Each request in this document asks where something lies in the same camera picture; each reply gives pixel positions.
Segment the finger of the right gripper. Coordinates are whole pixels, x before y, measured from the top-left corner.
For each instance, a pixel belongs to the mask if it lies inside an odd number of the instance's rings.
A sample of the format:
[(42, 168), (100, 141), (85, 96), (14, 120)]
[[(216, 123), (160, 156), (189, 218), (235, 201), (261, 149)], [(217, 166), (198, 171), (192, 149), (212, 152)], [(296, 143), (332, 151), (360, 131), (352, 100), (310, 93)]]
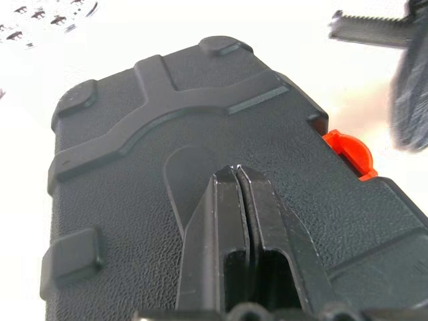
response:
[(337, 10), (329, 23), (329, 38), (350, 43), (405, 48), (414, 30), (414, 15), (403, 18), (347, 15)]

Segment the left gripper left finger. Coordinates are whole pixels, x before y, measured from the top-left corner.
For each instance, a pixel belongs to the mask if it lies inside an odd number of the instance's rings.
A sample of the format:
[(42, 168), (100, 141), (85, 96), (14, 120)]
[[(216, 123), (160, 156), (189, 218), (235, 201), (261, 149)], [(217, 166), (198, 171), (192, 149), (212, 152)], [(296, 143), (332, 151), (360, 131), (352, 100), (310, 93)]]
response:
[(225, 313), (247, 300), (250, 240), (236, 172), (213, 174), (186, 229), (176, 309)]

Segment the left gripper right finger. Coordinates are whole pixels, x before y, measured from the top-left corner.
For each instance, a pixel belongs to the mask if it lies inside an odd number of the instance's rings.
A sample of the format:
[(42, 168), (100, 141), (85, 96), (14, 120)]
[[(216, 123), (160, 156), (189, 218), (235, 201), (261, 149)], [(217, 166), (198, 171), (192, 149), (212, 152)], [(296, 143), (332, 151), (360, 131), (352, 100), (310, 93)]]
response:
[(320, 311), (336, 296), (304, 224), (261, 173), (241, 166), (237, 178), (251, 237), (253, 300), (271, 311)]

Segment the black plastic tool case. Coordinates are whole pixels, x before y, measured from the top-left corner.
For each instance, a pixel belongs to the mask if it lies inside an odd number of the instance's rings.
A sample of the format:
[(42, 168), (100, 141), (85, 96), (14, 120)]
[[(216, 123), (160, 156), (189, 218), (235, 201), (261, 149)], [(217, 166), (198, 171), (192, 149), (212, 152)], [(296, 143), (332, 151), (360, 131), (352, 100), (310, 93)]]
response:
[[(390, 179), (360, 181), (328, 115), (250, 46), (214, 36), (68, 90), (54, 112), (41, 265), (47, 321), (428, 321), (428, 216)], [(185, 229), (213, 174), (265, 176), (312, 238), (320, 311), (176, 309)]]

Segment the orange case latch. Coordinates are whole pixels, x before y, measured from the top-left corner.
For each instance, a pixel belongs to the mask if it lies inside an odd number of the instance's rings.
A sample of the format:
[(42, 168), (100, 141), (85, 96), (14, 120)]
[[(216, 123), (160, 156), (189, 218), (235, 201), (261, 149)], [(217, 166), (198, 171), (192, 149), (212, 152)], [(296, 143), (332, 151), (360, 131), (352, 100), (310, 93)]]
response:
[(322, 138), (360, 181), (378, 176), (373, 167), (372, 154), (361, 140), (338, 130), (331, 130)]

